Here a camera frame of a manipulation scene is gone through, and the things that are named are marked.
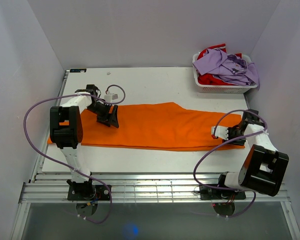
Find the orange trousers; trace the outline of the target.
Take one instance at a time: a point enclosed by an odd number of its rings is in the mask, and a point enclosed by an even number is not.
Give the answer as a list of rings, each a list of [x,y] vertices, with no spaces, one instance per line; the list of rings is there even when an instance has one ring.
[[[211,128],[218,121],[233,127],[241,121],[238,114],[222,118],[222,112],[185,109],[174,102],[120,105],[119,128],[97,122],[95,114],[81,114],[83,140],[92,147],[128,148],[162,151],[208,151],[222,143],[213,139]]]

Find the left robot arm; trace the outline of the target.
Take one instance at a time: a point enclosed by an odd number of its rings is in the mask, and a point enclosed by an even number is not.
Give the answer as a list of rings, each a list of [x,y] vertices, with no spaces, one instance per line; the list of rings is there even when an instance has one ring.
[[[118,99],[118,94],[111,93],[109,87],[101,98],[99,88],[88,84],[86,88],[76,90],[75,96],[66,103],[50,108],[50,140],[61,150],[66,164],[70,166],[71,179],[67,183],[72,192],[85,200],[96,195],[96,187],[81,153],[84,137],[81,114],[87,110],[96,115],[98,123],[119,128],[118,105],[113,105]]]

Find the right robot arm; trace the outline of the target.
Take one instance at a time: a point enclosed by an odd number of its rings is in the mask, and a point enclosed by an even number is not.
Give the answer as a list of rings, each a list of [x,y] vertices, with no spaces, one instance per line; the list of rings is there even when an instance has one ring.
[[[249,153],[237,172],[225,172],[220,175],[216,185],[216,194],[227,199],[240,191],[255,191],[274,197],[278,194],[287,166],[289,156],[277,150],[270,141],[266,124],[257,110],[248,109],[241,121],[232,127],[213,126],[211,134],[222,142],[233,140],[230,145],[249,146]]]

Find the white plastic laundry basket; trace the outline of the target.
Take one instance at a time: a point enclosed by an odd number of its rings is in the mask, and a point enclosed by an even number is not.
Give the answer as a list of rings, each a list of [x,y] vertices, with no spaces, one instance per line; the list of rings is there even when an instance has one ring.
[[[192,63],[197,61],[200,51],[195,53],[192,57]],[[241,54],[241,58],[246,61],[248,65],[254,64],[248,55]],[[259,85],[253,82],[251,85],[215,85],[215,84],[201,84],[199,82],[199,73],[192,65],[194,82],[200,93],[221,93],[221,94],[244,94],[251,89],[256,89]]]

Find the red garment in basket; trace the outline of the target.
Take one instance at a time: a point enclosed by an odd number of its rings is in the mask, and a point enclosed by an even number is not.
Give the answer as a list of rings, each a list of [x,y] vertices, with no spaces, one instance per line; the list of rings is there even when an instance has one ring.
[[[205,48],[202,50],[198,56],[195,58],[195,61],[201,59],[205,54],[208,53],[208,50],[221,50],[224,53],[227,53],[226,44],[218,44]],[[238,80],[223,80],[218,75],[213,75],[211,73],[200,74],[196,68],[194,68],[198,74],[197,80],[200,85],[216,85],[216,86],[245,86],[245,83]]]

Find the lilac shirt in basket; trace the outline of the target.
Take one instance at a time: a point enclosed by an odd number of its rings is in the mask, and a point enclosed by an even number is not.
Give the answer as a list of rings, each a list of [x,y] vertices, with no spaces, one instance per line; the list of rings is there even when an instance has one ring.
[[[253,62],[228,54],[220,48],[208,48],[192,65],[199,75],[211,74],[227,84],[259,85],[259,74]]]

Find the black label on table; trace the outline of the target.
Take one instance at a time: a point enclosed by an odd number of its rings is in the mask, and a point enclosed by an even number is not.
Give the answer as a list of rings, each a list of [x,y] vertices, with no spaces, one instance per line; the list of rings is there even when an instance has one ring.
[[[86,68],[72,68],[69,70],[70,73],[85,73],[86,71]]]

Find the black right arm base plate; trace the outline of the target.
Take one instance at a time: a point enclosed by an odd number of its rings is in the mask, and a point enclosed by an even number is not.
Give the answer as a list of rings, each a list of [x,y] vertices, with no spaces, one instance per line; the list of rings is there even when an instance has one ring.
[[[231,190],[229,187],[219,184],[210,184],[209,186],[200,185],[199,194],[201,200],[245,200],[244,191]]]

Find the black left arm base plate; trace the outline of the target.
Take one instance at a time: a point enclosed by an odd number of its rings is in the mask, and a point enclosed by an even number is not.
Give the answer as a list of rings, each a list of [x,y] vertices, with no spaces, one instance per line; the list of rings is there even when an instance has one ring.
[[[68,188],[68,193],[67,193],[67,200],[68,201],[93,201],[98,199],[99,201],[109,201],[110,200],[110,194],[109,190],[106,189],[104,185],[93,185],[93,194],[89,197],[84,197],[78,193],[75,193],[74,188],[70,186]]]

